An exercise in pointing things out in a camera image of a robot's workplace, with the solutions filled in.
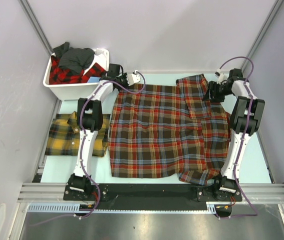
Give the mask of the aluminium frame rail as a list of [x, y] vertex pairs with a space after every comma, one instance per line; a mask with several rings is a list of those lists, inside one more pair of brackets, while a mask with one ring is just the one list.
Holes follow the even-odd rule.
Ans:
[[[244, 183], [241, 188], [253, 204], [284, 204], [283, 183]], [[17, 201], [60, 203], [63, 201], [64, 190], [64, 183], [25, 183]]]

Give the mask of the white plastic laundry bin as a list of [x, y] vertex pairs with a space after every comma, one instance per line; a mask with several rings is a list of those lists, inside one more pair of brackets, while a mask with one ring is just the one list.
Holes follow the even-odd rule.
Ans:
[[87, 83], [50, 85], [49, 73], [51, 69], [51, 56], [49, 58], [46, 72], [44, 75], [43, 85], [49, 88], [58, 99], [62, 101], [76, 100], [78, 98], [86, 97], [90, 93], [92, 93], [92, 91], [96, 88], [98, 84], [98, 82], [96, 80], [93, 80], [93, 78], [97, 77], [90, 78]]

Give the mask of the red brown plaid shirt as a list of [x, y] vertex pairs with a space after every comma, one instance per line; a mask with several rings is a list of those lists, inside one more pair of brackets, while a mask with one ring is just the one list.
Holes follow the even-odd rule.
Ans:
[[205, 185], [219, 175], [228, 153], [229, 114], [204, 101], [203, 74], [174, 86], [134, 85], [118, 93], [109, 128], [109, 156], [116, 178], [158, 179], [177, 175]]

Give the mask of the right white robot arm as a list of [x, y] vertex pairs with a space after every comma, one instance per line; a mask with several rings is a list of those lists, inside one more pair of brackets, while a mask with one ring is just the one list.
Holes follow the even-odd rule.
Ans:
[[240, 165], [247, 143], [259, 129], [265, 101], [252, 92], [249, 81], [243, 77], [240, 69], [230, 70], [228, 77], [218, 69], [215, 75], [217, 81], [209, 82], [203, 100], [222, 103], [228, 95], [236, 97], [229, 120], [231, 139], [228, 154], [219, 176], [214, 180], [213, 186], [209, 187], [214, 199], [225, 201], [240, 193]]

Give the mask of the folded yellow plaid shirt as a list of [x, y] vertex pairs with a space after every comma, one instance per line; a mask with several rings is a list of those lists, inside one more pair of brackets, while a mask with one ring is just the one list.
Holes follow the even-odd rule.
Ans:
[[[93, 155], [103, 157], [108, 145], [110, 115], [103, 115], [103, 125], [98, 131], [93, 147]], [[57, 114], [50, 126], [45, 155], [76, 156], [80, 145], [80, 127], [77, 112]]]

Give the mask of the red black checked shirt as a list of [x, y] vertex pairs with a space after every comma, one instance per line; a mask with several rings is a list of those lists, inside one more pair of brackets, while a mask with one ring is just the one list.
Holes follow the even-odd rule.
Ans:
[[70, 69], [61, 69], [58, 67], [60, 59], [56, 56], [51, 56], [51, 69], [49, 73], [50, 85], [65, 85], [65, 84], [84, 84], [92, 77], [101, 77], [106, 71], [98, 64], [95, 63], [85, 73], [81, 70], [79, 74], [73, 73]]

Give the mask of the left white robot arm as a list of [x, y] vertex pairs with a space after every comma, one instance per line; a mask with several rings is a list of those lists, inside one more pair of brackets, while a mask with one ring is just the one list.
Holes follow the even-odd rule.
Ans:
[[119, 64], [109, 64], [109, 70], [103, 74], [97, 87], [86, 98], [78, 99], [77, 122], [80, 127], [80, 143], [77, 162], [68, 180], [70, 191], [82, 200], [92, 194], [92, 182], [89, 174], [90, 158], [98, 131], [103, 125], [102, 103], [114, 89], [127, 88], [127, 74]]

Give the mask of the white shirt in bin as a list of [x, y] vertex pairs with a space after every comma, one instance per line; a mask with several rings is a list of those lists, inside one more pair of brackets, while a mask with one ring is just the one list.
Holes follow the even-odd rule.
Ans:
[[105, 71], [109, 70], [109, 51], [105, 48], [94, 48], [94, 59], [91, 65], [88, 67], [88, 70], [93, 67], [94, 64], [98, 64]]

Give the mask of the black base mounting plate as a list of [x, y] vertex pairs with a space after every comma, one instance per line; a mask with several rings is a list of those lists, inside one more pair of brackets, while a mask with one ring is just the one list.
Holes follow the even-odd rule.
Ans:
[[239, 191], [218, 193], [212, 186], [141, 183], [101, 183], [99, 188], [91, 185], [88, 193], [71, 190], [66, 185], [63, 200], [92, 205], [98, 191], [101, 196], [97, 209], [104, 211], [190, 212], [207, 210], [209, 202], [217, 205], [242, 202]]

